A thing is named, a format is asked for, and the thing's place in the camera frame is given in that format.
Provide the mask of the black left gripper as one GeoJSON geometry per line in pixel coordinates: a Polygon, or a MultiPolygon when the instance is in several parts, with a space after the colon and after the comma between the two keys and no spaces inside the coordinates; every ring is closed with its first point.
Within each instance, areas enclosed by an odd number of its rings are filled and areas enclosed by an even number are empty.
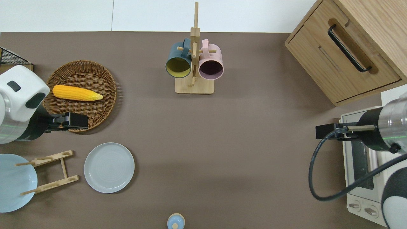
{"type": "Polygon", "coordinates": [[[16,139],[28,142],[39,138],[46,131],[68,131],[70,129],[88,129],[88,117],[84,114],[66,112],[52,114],[44,106],[39,105],[25,131],[16,139]]]}

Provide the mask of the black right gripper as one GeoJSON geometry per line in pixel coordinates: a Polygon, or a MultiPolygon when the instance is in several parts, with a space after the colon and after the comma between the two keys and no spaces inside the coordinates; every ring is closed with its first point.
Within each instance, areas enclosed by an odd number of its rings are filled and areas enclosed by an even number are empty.
{"type": "MultiPolygon", "coordinates": [[[[353,133],[336,133],[334,136],[330,137],[329,140],[338,141],[361,141],[370,149],[385,152],[387,151],[387,144],[384,142],[380,131],[378,129],[378,119],[383,108],[375,108],[366,111],[359,119],[358,126],[375,126],[375,130],[371,131],[360,131],[358,135],[353,133]]],[[[357,122],[351,123],[330,123],[321,126],[316,126],[316,139],[323,139],[330,132],[342,128],[344,126],[356,126],[357,122]]]]}

